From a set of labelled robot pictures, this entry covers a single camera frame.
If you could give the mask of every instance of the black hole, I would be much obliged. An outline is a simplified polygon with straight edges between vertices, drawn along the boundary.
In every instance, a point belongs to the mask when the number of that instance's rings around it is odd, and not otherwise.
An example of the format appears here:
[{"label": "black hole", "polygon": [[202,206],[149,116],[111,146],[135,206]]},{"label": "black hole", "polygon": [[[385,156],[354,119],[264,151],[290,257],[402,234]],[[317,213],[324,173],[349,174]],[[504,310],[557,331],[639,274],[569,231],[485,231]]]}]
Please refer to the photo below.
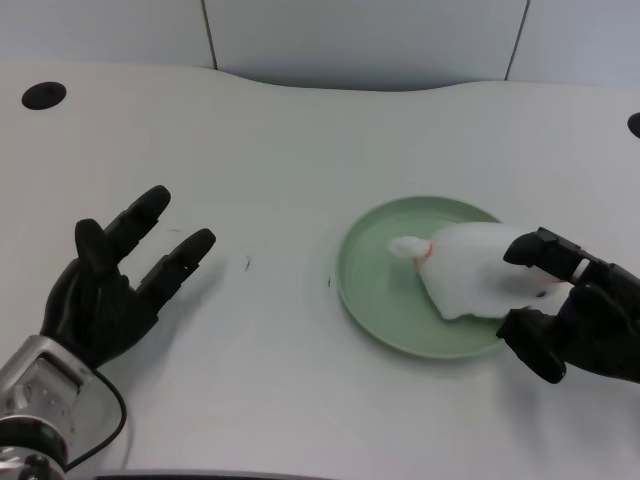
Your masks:
[{"label": "black hole", "polygon": [[627,127],[636,137],[640,138],[640,113],[634,113],[627,120]]},{"label": "black hole", "polygon": [[58,82],[44,82],[34,85],[22,95],[22,105],[29,110],[46,110],[55,107],[64,97],[67,89]]}]

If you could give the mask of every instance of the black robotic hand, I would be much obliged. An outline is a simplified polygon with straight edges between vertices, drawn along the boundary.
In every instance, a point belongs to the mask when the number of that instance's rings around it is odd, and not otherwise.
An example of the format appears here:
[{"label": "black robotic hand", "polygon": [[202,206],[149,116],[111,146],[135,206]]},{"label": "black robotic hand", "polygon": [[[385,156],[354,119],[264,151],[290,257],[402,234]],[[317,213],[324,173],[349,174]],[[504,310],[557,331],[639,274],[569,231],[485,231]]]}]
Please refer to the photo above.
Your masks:
[{"label": "black robotic hand", "polygon": [[575,285],[556,316],[507,315],[498,336],[527,366],[551,383],[562,380],[565,362],[640,383],[640,280],[543,228],[518,238],[504,259]]},{"label": "black robotic hand", "polygon": [[202,229],[164,256],[137,290],[118,263],[158,223],[171,195],[149,190],[105,230],[95,220],[76,224],[78,258],[64,270],[47,300],[41,335],[49,337],[91,368],[124,353],[158,320],[158,312],[197,268],[215,243]]}]

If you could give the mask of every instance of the robotic wrist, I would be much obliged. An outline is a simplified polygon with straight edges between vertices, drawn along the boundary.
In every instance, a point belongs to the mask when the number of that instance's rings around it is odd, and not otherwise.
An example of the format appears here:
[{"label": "robotic wrist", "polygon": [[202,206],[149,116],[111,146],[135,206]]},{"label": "robotic wrist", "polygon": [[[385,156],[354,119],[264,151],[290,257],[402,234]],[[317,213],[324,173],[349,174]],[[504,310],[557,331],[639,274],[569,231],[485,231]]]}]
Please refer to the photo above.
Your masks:
[{"label": "robotic wrist", "polygon": [[0,369],[0,471],[33,470],[34,478],[63,471],[75,434],[72,412],[93,378],[54,340],[27,338]]}]

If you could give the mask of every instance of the plate rim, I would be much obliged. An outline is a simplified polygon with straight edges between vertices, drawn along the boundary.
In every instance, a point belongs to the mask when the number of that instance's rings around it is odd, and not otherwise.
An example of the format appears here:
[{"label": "plate rim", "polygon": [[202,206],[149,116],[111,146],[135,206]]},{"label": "plate rim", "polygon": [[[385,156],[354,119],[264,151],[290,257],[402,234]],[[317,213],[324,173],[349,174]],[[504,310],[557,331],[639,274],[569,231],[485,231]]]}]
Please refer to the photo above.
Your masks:
[{"label": "plate rim", "polygon": [[373,212],[375,212],[378,209],[381,209],[383,207],[386,207],[387,205],[390,205],[392,203],[396,203],[396,202],[402,202],[402,201],[407,201],[407,200],[414,200],[414,199],[434,199],[434,200],[447,200],[447,201],[451,201],[451,202],[456,202],[456,203],[461,203],[467,207],[471,207],[474,208],[476,210],[479,210],[480,212],[484,213],[485,215],[489,216],[490,218],[495,220],[495,223],[502,223],[502,221],[496,217],[493,213],[489,213],[486,210],[477,207],[471,203],[465,202],[464,200],[459,200],[457,198],[452,198],[452,197],[446,197],[446,196],[441,196],[441,195],[408,195],[405,197],[398,197],[395,198],[393,200],[389,200],[383,203],[380,203],[378,205],[376,205],[375,207],[367,210],[365,213],[363,213],[362,215],[360,215],[349,227],[349,229],[347,230],[347,232],[344,234],[344,236],[342,237],[342,240],[340,241],[340,246],[338,247],[338,254],[336,255],[336,261],[335,261],[335,278],[336,278],[336,286],[337,286],[337,290],[338,290],[338,295],[340,296],[340,301],[342,302],[342,304],[344,305],[344,307],[347,310],[347,313],[349,314],[349,316],[352,318],[352,320],[358,324],[358,326],[360,328],[362,328],[365,332],[367,332],[369,335],[371,335],[373,338],[376,339],[376,341],[387,345],[389,347],[392,347],[398,351],[401,351],[403,353],[409,354],[409,355],[413,355],[415,357],[419,357],[419,358],[428,358],[428,359],[433,359],[433,360],[456,360],[456,359],[465,359],[465,358],[470,358],[470,357],[476,357],[478,355],[483,355],[485,353],[488,353],[492,350],[495,350],[499,347],[503,347],[505,345],[504,340],[497,338],[496,337],[496,342],[492,343],[491,345],[488,345],[480,350],[476,350],[474,352],[469,352],[469,353],[421,353],[421,352],[415,352],[413,350],[409,350],[405,347],[402,347],[400,345],[396,345],[393,342],[390,342],[388,340],[385,340],[383,338],[381,338],[380,336],[378,336],[376,333],[374,333],[370,328],[368,328],[365,324],[363,324],[360,320],[358,320],[358,318],[356,317],[356,315],[353,313],[352,307],[349,304],[349,302],[347,301],[347,299],[345,298],[344,295],[344,289],[342,286],[342,281],[340,279],[340,259],[342,257],[342,252],[344,251],[344,247],[345,247],[345,243],[347,242],[351,232],[353,231],[354,228],[356,228],[356,226],[358,224],[360,224],[360,222],[362,222],[366,217],[368,217],[369,215],[371,215]]}]

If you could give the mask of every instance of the robotic hand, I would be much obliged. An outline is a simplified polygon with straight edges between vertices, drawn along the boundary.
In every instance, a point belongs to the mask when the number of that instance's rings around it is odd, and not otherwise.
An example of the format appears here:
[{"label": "robotic hand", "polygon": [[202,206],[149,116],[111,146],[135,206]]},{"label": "robotic hand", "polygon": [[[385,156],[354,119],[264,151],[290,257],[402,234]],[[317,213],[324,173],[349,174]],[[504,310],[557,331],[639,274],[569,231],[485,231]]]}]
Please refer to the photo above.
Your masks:
[{"label": "robotic hand", "polygon": [[[49,294],[40,335],[29,337],[0,370],[0,477],[63,478],[124,426],[124,402],[96,369],[149,332],[160,309],[215,243],[208,229],[196,232],[161,258],[133,290],[118,263],[158,223],[170,199],[169,191],[157,186],[105,230],[95,220],[76,224],[78,258]],[[75,433],[71,413],[96,377],[116,394],[123,420],[107,441],[68,463]]]},{"label": "robotic hand", "polygon": [[558,315],[512,310],[498,337],[535,373],[558,383],[565,363],[640,383],[640,280],[544,228],[523,235],[504,260],[571,282]]}]

